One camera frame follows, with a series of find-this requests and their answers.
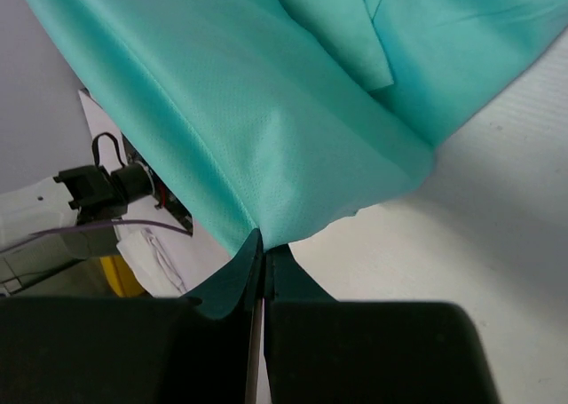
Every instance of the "yellow object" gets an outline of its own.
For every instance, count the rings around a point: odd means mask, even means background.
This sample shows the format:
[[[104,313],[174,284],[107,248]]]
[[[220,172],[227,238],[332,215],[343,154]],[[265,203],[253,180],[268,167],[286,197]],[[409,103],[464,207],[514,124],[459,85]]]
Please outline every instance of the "yellow object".
[[[146,292],[121,256],[102,257],[100,263],[108,285],[118,297],[135,297]]]

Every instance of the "textured fabric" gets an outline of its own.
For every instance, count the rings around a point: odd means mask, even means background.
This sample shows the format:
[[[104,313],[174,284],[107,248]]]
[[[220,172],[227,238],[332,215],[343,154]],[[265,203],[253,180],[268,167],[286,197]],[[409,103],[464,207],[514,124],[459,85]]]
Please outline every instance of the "textured fabric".
[[[344,61],[355,52],[337,48],[373,50],[365,20],[373,21],[376,53],[386,54],[394,80],[373,95],[433,145],[527,69],[568,25],[568,0],[281,1],[314,35],[326,36],[320,42],[368,90],[369,78],[353,74],[353,59]]]
[[[160,240],[147,228],[129,234],[116,245],[138,282],[154,297],[180,297],[189,290]]]
[[[433,155],[278,0],[28,0],[69,64],[234,253],[407,193]]]

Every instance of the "white surface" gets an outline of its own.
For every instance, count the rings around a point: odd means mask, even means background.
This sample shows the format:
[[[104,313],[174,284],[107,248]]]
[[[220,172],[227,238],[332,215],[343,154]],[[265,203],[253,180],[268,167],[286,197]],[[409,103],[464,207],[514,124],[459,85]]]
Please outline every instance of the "white surface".
[[[77,210],[63,184],[46,178],[17,191],[0,194],[0,249],[44,229],[73,226]]]
[[[189,290],[178,275],[162,243],[146,228],[121,239],[116,246],[130,266],[138,282],[149,284],[146,289],[155,297],[180,297]]]
[[[419,192],[292,250],[334,297],[462,305],[504,403],[568,402],[568,34],[439,149]]]
[[[84,91],[80,91],[79,96],[81,97],[91,135],[94,137],[103,131],[108,131],[115,135],[120,142],[121,157],[125,160],[126,156],[118,127]],[[110,139],[101,139],[99,144],[101,164],[109,172],[120,168],[120,163],[116,160],[114,146]],[[128,213],[123,218],[153,220],[182,228],[166,210],[157,210],[154,207],[155,204],[156,200],[151,196],[138,200],[129,205]],[[119,237],[125,238],[129,234],[143,228],[151,231],[153,236],[162,244],[186,289],[193,289],[199,285],[230,259],[225,249],[201,227],[196,219],[193,220],[193,237],[191,238],[157,226],[119,226],[117,227],[117,233]],[[122,254],[122,256],[134,274],[161,269],[157,261],[154,261],[155,265],[149,266],[150,259],[148,257],[137,259],[131,254]],[[162,289],[161,281],[150,275],[137,275],[137,279],[142,287],[158,296],[163,296],[164,293],[170,292],[169,289],[164,289],[160,292]]]

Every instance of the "teal fabric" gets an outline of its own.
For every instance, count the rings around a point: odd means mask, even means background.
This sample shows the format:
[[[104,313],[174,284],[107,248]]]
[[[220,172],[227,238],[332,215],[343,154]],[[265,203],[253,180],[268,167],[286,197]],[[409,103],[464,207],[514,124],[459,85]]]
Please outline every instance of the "teal fabric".
[[[231,253],[253,227],[267,249],[300,240],[412,191],[431,171],[431,146],[279,0],[28,3],[95,99]]]
[[[320,42],[351,77],[434,146],[529,67],[568,24],[568,0],[281,1],[294,19],[326,37]],[[374,43],[365,19],[374,25]],[[338,32],[352,27],[358,29]],[[386,65],[368,58],[375,68],[361,63],[372,76],[362,75],[352,46],[386,54],[394,84],[371,89],[369,83],[388,83]]]

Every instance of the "cable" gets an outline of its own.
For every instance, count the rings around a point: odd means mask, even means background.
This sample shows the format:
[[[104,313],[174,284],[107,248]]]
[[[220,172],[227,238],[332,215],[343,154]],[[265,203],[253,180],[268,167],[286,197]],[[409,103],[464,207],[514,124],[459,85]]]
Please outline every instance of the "cable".
[[[18,242],[13,244],[12,246],[8,246],[5,249],[0,250],[0,255],[6,253],[10,250],[17,249],[23,245],[26,245],[30,242],[34,242],[35,240],[39,240],[40,238],[44,237],[45,235],[52,235],[52,234],[68,234],[68,233],[82,233],[86,231],[94,231],[97,229],[108,228],[111,226],[118,226],[118,225],[147,225],[147,226],[158,226],[160,228],[169,229],[170,231],[174,231],[176,233],[191,235],[182,228],[178,228],[176,226],[163,224],[162,222],[156,222],[153,220],[144,220],[144,219],[118,219],[118,220],[102,220],[99,222],[92,222],[90,224],[85,225],[76,225],[76,226],[64,226],[62,228],[52,228],[52,229],[44,229],[43,231],[37,231],[36,233],[32,233],[29,238],[24,240],[23,242]]]
[[[107,138],[113,141],[114,151],[116,152],[116,158],[118,159],[118,162],[121,164],[122,167],[126,167],[126,164],[124,164],[124,162],[121,159],[121,150],[118,144],[118,139],[108,131],[103,131],[102,133],[95,136],[92,140],[91,151],[92,151],[92,157],[95,159],[95,166],[98,167],[100,165],[99,139],[101,139],[103,136],[106,136]]]

